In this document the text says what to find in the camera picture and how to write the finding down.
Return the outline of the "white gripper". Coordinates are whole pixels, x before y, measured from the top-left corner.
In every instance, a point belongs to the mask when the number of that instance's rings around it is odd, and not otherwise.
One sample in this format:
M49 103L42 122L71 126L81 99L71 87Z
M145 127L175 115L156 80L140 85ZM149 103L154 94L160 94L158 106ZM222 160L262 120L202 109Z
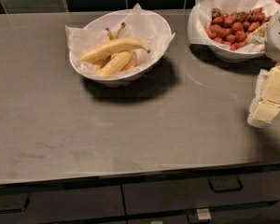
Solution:
M270 70L260 70L255 97L249 107L247 123L257 128L263 128L280 113L280 8L271 21L263 23L253 31L247 37L247 41L252 44L265 42L266 55L279 62Z

